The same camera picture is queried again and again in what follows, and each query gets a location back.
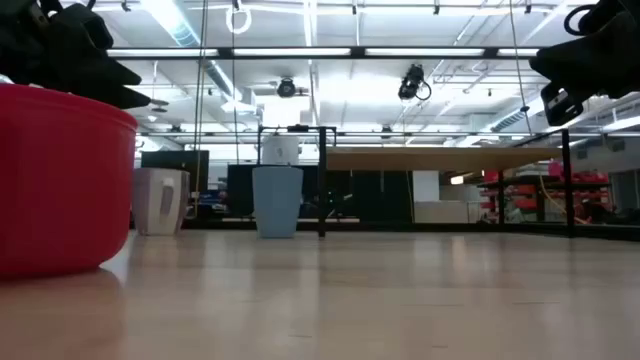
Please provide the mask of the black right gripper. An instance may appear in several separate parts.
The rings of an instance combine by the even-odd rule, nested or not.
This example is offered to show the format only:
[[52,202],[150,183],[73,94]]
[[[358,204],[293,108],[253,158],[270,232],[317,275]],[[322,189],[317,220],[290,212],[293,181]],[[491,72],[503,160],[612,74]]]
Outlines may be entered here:
[[598,31],[538,50],[531,68],[567,92],[618,99],[640,91],[640,6],[596,6],[590,21]]

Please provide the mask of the white cabinet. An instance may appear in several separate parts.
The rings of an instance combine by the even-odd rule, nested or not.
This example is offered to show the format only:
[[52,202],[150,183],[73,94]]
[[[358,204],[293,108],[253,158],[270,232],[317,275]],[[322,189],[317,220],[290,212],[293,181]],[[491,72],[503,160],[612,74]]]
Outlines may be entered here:
[[414,171],[413,220],[415,223],[476,223],[481,196],[473,185],[446,185],[435,171]]

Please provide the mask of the red mug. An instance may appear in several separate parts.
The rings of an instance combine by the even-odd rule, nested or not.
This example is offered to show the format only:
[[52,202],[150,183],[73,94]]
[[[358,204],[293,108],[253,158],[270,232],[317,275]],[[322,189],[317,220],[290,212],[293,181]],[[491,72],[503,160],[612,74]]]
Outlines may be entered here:
[[123,247],[136,129],[111,105],[0,85],[0,281],[92,271]]

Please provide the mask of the light blue cup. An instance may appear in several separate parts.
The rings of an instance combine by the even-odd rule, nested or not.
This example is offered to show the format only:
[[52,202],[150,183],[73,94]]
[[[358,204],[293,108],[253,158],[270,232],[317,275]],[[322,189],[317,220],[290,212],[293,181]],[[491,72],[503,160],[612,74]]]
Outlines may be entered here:
[[261,238],[295,235],[304,172],[290,166],[258,166],[252,170],[254,217]]

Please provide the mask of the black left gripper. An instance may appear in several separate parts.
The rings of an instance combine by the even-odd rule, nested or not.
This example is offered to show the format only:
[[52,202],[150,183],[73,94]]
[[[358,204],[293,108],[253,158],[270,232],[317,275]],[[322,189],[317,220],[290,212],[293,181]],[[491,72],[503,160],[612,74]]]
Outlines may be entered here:
[[36,84],[120,109],[148,106],[148,96],[123,87],[138,85],[141,77],[108,56],[113,38],[93,11],[95,4],[0,0],[0,74],[16,84]]

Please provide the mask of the wooden shelf with black legs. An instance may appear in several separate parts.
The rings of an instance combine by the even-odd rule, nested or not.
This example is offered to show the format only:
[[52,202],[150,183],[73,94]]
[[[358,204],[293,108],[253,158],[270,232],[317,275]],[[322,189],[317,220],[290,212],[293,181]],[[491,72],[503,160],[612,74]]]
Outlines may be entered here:
[[326,171],[480,171],[496,170],[498,184],[504,185],[504,171],[527,163],[560,156],[565,170],[570,165],[570,132],[566,128],[532,136],[515,144],[512,148],[412,148],[412,147],[339,147],[327,145],[326,133],[335,133],[335,127],[292,125],[285,128],[290,133],[316,131],[319,135],[318,190],[319,213],[317,234],[323,239],[327,233]]

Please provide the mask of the white cylindrical container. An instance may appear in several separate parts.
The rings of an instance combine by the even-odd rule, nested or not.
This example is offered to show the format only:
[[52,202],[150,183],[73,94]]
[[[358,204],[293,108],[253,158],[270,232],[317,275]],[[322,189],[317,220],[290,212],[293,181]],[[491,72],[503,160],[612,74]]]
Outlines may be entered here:
[[270,135],[261,146],[261,163],[294,166],[299,164],[299,139],[288,135]]

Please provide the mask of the lilac and white mug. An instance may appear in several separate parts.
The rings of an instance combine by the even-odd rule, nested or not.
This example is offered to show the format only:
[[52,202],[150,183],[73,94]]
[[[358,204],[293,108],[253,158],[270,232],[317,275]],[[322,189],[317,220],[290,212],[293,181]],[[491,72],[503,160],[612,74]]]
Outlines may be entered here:
[[137,168],[133,177],[132,214],[143,236],[172,236],[186,217],[190,175],[186,171]]

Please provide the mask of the black table edge rail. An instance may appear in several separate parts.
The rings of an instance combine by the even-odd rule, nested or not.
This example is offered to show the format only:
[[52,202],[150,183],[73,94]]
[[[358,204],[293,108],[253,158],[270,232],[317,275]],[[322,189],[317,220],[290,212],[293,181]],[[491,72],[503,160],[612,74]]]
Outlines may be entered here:
[[[297,231],[318,232],[319,223],[303,221],[297,223]],[[329,222],[322,226],[328,232],[401,232],[401,233],[522,233],[573,238],[594,238],[640,243],[640,226],[620,225],[574,225],[561,223],[360,223]],[[253,221],[205,221],[184,220],[180,230],[257,230]]]

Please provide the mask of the rack with red bins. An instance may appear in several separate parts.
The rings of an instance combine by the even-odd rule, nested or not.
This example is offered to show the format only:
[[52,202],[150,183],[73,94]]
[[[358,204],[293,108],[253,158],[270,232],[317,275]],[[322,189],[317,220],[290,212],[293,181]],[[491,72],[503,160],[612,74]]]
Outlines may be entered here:
[[567,220],[566,198],[572,198],[577,224],[602,223],[615,209],[609,176],[595,170],[571,174],[571,192],[565,188],[563,163],[551,161],[541,170],[498,179],[492,172],[478,186],[482,219],[496,223],[504,214],[507,223],[563,223]]

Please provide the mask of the black frame beam with lights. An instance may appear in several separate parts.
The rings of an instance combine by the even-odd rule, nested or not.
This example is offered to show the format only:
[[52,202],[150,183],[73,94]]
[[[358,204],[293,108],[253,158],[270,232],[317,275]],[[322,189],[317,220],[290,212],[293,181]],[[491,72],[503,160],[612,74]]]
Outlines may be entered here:
[[539,48],[512,47],[220,47],[114,48],[116,60],[278,60],[278,59],[529,59]]

